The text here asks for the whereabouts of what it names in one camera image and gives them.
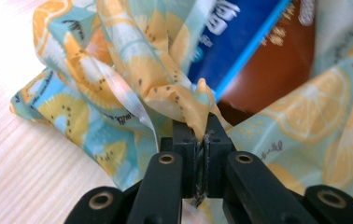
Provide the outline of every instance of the crumpled plastic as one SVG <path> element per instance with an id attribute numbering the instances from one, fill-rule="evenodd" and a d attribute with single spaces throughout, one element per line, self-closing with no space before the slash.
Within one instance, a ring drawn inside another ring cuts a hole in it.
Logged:
<path id="1" fill-rule="evenodd" d="M 303 194 L 323 183 L 353 196 L 353 0 L 318 2 L 310 80 L 235 127 L 205 81 L 194 90 L 185 76 L 214 2 L 49 0 L 34 15 L 35 52 L 47 68 L 10 110 L 63 133 L 120 189 L 143 177 L 172 119 L 200 140 L 212 112 L 287 188 Z M 219 200 L 185 209 L 201 214 L 185 222 L 225 221 Z"/>

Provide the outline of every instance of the light wood surface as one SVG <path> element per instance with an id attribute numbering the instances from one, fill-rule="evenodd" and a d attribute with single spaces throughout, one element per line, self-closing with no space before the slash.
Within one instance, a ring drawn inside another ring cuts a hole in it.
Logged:
<path id="1" fill-rule="evenodd" d="M 106 173 L 50 127 L 8 110 L 16 91 L 44 66 L 35 56 L 34 9 L 45 0 L 0 0 L 0 223 L 63 223 Z"/>

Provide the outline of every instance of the table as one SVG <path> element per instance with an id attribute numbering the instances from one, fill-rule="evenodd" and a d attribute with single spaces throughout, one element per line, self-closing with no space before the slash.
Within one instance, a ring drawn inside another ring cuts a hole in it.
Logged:
<path id="1" fill-rule="evenodd" d="M 0 0 L 0 223 L 62 223 L 78 199 L 111 186 L 106 173 L 60 133 L 8 110 L 44 65 L 32 16 L 45 0 Z"/>

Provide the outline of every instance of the snack package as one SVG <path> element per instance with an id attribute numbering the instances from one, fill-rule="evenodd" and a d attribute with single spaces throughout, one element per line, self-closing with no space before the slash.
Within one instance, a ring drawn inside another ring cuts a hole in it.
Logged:
<path id="1" fill-rule="evenodd" d="M 205 78 L 216 101 L 271 30 L 289 0 L 217 1 L 195 52 L 188 78 Z"/>
<path id="2" fill-rule="evenodd" d="M 11 111 L 63 133 L 122 190 L 143 177 L 172 119 L 201 140 L 212 112 L 238 150 L 258 155 L 287 188 L 327 184 L 353 196 L 353 0 L 318 2 L 309 80 L 234 127 L 205 80 L 193 90 L 183 73 L 214 4 L 49 0 L 34 15 L 47 68 Z M 226 222 L 221 200 L 184 211 L 184 223 Z"/>
<path id="3" fill-rule="evenodd" d="M 238 124 L 308 79 L 314 57 L 315 2 L 294 0 L 252 58 L 226 87 L 222 116 Z"/>

